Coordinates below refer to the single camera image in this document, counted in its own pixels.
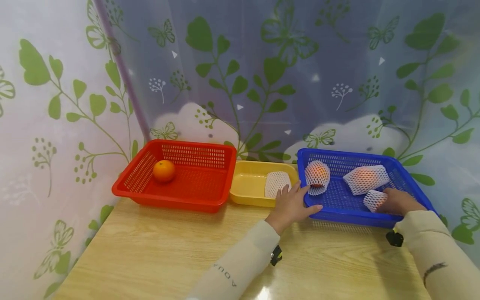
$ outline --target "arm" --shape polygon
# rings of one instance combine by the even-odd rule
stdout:
[[[258,222],[247,235],[231,247],[203,275],[187,300],[237,300],[248,285],[268,266],[280,235],[293,222],[315,214],[321,205],[303,207],[303,196],[309,187],[300,182],[290,191],[278,191],[275,209]]]
[[[480,297],[480,270],[458,247],[438,216],[405,192],[387,189],[379,210],[404,215],[396,228],[415,260],[432,300]]]

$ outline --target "cuff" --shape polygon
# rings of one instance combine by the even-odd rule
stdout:
[[[434,231],[450,236],[450,232],[433,211],[418,210],[405,215],[402,221],[396,224],[398,232],[407,240],[415,234]]]
[[[250,240],[258,249],[269,254],[275,249],[280,241],[280,236],[276,233],[270,224],[264,220],[259,221],[247,233],[246,238]]]

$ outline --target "hand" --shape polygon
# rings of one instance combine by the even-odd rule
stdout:
[[[388,195],[388,198],[385,203],[378,208],[377,211],[379,213],[405,216],[411,211],[427,210],[407,192],[386,188],[384,193]]]
[[[265,219],[265,222],[275,229],[278,235],[287,229],[293,222],[306,219],[308,216],[318,213],[323,206],[303,206],[303,197],[310,186],[300,188],[300,181],[295,183],[290,191],[288,184],[276,193],[275,208]]]

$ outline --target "sleeve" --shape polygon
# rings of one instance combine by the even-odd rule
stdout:
[[[268,266],[280,236],[264,220],[231,247],[203,275],[188,300],[237,300]]]
[[[403,235],[432,300],[478,299],[480,270],[434,212],[409,212],[396,228]]]

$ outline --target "yellow tray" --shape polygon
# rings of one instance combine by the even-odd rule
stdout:
[[[275,207],[275,199],[265,197],[267,174],[283,171],[292,184],[299,180],[297,170],[290,164],[239,160],[235,165],[230,198],[237,204]]]

